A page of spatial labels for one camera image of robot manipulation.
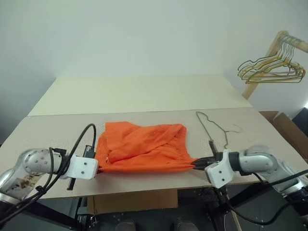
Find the white table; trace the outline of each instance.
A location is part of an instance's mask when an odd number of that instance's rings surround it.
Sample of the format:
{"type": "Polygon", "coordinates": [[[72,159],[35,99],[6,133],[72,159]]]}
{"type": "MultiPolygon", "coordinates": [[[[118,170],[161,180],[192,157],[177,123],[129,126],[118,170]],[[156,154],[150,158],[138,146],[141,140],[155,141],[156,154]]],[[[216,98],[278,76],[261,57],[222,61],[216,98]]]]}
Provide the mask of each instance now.
{"type": "MultiPolygon", "coordinates": [[[[119,91],[117,100],[121,99],[121,101],[116,106],[114,105],[117,101],[114,98],[111,96],[107,98],[108,94],[106,93],[106,89],[109,89],[110,93],[114,92],[118,80],[113,82],[113,84],[111,80],[92,79],[89,80],[89,82],[92,81],[91,84],[86,80],[77,80],[76,84],[74,84],[74,81],[67,79],[56,80],[29,114],[30,116],[23,119],[17,126],[0,148],[0,155],[7,156],[6,158],[2,158],[3,161],[0,163],[1,171],[13,166],[18,155],[28,148],[48,148],[52,146],[65,148],[70,151],[80,132],[88,123],[96,124],[98,134],[101,134],[104,130],[105,122],[123,120],[143,126],[181,123],[188,129],[186,146],[191,157],[211,156],[212,153],[208,146],[208,137],[193,110],[198,108],[206,108],[206,110],[202,111],[207,113],[211,119],[215,120],[225,129],[237,130],[238,128],[233,124],[242,128],[242,133],[228,134],[231,150],[238,151],[254,144],[264,144],[271,147],[277,157],[291,162],[294,168],[298,170],[307,168],[307,164],[301,156],[223,77],[184,78],[176,88],[173,81],[163,81],[161,84],[163,84],[163,89],[165,90],[159,91],[156,88],[155,92],[150,86],[155,85],[157,80],[147,79],[150,83],[146,80],[138,80],[139,85],[134,87],[134,84],[132,84],[129,89],[132,92],[136,92],[141,85],[147,85],[147,88],[145,87],[147,90],[143,92],[142,99],[139,99],[141,96],[130,95],[128,90],[119,91]],[[104,88],[106,91],[94,92],[90,96],[89,94],[93,90],[90,87],[80,92],[82,90],[81,85],[96,86],[95,89],[97,90],[101,89],[98,86],[102,86],[101,84],[106,82],[109,83],[108,87],[104,88]],[[189,94],[183,92],[186,87],[184,84],[190,84],[189,94]],[[71,89],[65,94],[64,89],[68,85],[71,86],[71,89]],[[170,91],[177,95],[166,98],[170,91]],[[185,97],[181,98],[182,102],[176,103],[180,95],[183,94],[185,97]],[[83,99],[82,95],[87,100],[79,101],[79,104],[77,104],[76,101],[78,99],[83,99]],[[135,99],[138,105],[132,103],[132,99],[135,99]],[[170,106],[171,110],[166,111],[164,107],[167,106],[170,106]]],[[[217,147],[222,150],[223,143],[225,142],[223,134],[213,125],[209,123],[205,124],[210,130],[217,147]]],[[[85,145],[91,144],[91,139],[92,131],[89,131],[80,143],[76,153],[83,153],[85,145]]],[[[43,177],[39,183],[43,184],[46,178],[47,176],[43,177]]],[[[59,180],[50,189],[48,194],[44,195],[44,198],[64,198],[119,192],[210,186],[204,176],[204,172],[197,170],[175,173],[101,173],[94,180],[76,180],[74,190],[72,191],[66,190],[68,181],[59,180]]],[[[232,183],[250,183],[255,181],[256,179],[253,176],[237,176],[232,183]]]]}

